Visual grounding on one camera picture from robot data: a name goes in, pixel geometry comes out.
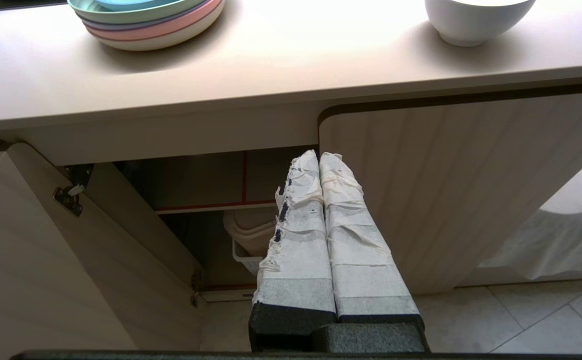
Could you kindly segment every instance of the metal hinge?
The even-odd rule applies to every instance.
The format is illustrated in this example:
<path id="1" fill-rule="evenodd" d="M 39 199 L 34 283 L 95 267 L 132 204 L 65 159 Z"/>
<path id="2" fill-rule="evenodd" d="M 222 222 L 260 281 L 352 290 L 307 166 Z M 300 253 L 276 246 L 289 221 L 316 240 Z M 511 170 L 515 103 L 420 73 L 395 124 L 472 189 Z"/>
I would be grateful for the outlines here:
<path id="1" fill-rule="evenodd" d="M 191 275 L 191 289 L 193 289 L 193 295 L 191 295 L 191 305 L 197 308 L 197 297 L 200 296 L 200 291 L 202 290 L 202 270 L 195 269 L 193 275 Z"/>
<path id="2" fill-rule="evenodd" d="M 75 216 L 82 214 L 82 205 L 80 205 L 80 194 L 89 184 L 93 164 L 80 164 L 64 167 L 67 171 L 69 180 L 73 185 L 64 189 L 58 187 L 53 193 L 53 199 L 60 203 L 65 209 L 69 210 Z"/>

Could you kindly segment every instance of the green plate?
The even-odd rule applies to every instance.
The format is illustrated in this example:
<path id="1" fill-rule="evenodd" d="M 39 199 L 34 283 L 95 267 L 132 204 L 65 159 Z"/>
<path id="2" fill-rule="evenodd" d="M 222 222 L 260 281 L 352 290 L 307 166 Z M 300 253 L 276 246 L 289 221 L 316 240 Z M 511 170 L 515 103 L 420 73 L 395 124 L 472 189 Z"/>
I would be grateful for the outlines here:
<path id="1" fill-rule="evenodd" d="M 82 18 L 105 24 L 133 24 L 167 18 L 196 7 L 203 0 L 177 0 L 170 4 L 131 11 L 111 11 L 95 0 L 68 0 L 69 6 Z"/>

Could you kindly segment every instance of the wood grain cabinet door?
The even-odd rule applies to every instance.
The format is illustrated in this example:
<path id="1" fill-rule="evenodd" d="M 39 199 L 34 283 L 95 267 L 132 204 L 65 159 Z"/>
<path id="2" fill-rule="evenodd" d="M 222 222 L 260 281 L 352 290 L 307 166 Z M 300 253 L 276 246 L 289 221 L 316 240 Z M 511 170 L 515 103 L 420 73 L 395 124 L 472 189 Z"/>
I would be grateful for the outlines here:
<path id="1" fill-rule="evenodd" d="M 185 281 L 88 196 L 79 217 L 55 202 L 70 184 L 25 144 L 0 152 L 0 360 L 27 349 L 196 351 L 204 301 L 193 307 Z"/>
<path id="2" fill-rule="evenodd" d="M 415 294 L 452 289 L 582 168 L 582 93 L 509 95 L 342 107 L 320 124 Z"/>

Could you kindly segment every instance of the beige countertop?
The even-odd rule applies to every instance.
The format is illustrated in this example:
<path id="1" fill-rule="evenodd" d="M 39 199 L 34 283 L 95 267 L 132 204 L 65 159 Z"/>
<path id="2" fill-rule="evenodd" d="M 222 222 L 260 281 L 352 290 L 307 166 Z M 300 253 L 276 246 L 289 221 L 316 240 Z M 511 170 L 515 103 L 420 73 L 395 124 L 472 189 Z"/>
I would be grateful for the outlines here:
<path id="1" fill-rule="evenodd" d="M 443 43 L 423 0 L 229 0 L 198 38 L 147 53 L 100 45 L 67 5 L 0 11 L 0 130 L 100 111 L 184 113 L 577 77 L 582 0 L 538 0 L 476 48 Z"/>

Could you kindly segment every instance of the black foam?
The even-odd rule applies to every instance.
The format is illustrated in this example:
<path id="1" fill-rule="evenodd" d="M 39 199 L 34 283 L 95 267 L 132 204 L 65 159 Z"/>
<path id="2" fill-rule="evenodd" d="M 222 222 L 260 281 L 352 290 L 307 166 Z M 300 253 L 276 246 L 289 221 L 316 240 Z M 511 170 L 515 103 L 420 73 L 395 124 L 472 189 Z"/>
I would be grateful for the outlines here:
<path id="1" fill-rule="evenodd" d="M 249 319 L 251 350 L 312 351 L 311 333 L 336 320 L 330 311 L 255 303 Z"/>
<path id="2" fill-rule="evenodd" d="M 313 351 L 334 354 L 428 353 L 420 327 L 405 323 L 335 323 L 313 332 Z"/>
<path id="3" fill-rule="evenodd" d="M 419 334 L 421 343 L 428 351 L 424 333 L 425 325 L 420 314 L 342 315 L 338 317 L 337 322 L 340 324 L 412 324 Z"/>

